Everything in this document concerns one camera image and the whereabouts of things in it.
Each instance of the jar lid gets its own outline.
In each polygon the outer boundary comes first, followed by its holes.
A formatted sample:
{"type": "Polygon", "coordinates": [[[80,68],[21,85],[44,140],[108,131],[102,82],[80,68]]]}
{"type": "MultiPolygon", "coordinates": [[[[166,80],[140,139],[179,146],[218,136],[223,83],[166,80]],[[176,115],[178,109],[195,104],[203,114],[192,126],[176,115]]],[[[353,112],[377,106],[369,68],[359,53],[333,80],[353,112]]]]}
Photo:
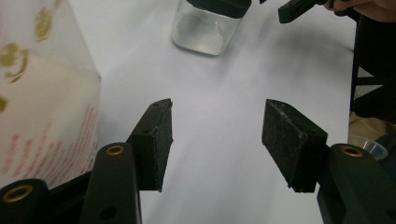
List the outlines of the jar lid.
{"type": "Polygon", "coordinates": [[[223,16],[240,19],[245,16],[251,0],[186,0],[194,7],[223,16]]]}

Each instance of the white table surface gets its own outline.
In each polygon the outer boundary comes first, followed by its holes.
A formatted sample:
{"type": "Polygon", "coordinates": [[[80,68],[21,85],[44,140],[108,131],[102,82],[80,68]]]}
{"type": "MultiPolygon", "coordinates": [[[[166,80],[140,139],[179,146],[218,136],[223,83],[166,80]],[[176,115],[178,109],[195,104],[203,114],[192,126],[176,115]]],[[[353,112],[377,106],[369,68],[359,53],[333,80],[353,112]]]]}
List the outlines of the white table surface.
{"type": "Polygon", "coordinates": [[[355,22],[316,6],[280,24],[286,1],[252,3],[218,56],[178,48],[178,0],[71,0],[102,75],[99,147],[123,142],[149,104],[171,98],[163,192],[141,192],[144,224],[321,223],[315,194],[287,188],[262,145],[265,99],[347,140],[355,22]]]}

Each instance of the human hand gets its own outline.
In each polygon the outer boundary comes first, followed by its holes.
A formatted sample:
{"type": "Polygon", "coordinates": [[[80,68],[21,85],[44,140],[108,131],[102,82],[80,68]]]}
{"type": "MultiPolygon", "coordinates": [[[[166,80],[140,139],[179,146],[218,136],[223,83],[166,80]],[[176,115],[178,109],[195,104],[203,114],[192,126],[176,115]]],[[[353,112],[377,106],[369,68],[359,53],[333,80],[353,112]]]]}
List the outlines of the human hand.
{"type": "Polygon", "coordinates": [[[396,0],[335,0],[333,7],[330,1],[324,5],[330,11],[342,11],[353,7],[360,14],[375,21],[396,22],[396,0]]]}

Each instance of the clear plastic container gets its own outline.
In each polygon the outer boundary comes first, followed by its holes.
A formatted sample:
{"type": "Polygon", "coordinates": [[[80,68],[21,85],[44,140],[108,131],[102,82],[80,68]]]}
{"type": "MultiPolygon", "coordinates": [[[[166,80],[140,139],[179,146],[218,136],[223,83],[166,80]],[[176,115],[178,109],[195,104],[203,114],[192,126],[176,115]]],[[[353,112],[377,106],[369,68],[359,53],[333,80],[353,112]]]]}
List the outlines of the clear plastic container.
{"type": "Polygon", "coordinates": [[[250,4],[250,0],[181,0],[172,39],[182,48],[220,55],[250,4]]]}
{"type": "Polygon", "coordinates": [[[347,143],[368,151],[376,161],[383,160],[388,156],[388,151],[381,144],[364,137],[350,135],[347,138],[347,143]]]}

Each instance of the glass jar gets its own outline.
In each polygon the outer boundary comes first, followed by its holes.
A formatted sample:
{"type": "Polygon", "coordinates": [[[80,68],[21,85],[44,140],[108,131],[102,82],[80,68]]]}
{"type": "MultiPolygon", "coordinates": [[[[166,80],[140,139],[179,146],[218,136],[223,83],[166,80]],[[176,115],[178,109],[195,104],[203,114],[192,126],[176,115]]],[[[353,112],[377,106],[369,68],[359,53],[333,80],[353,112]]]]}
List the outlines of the glass jar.
{"type": "Polygon", "coordinates": [[[250,4],[251,0],[181,0],[172,39],[182,48],[220,55],[250,4]]]}

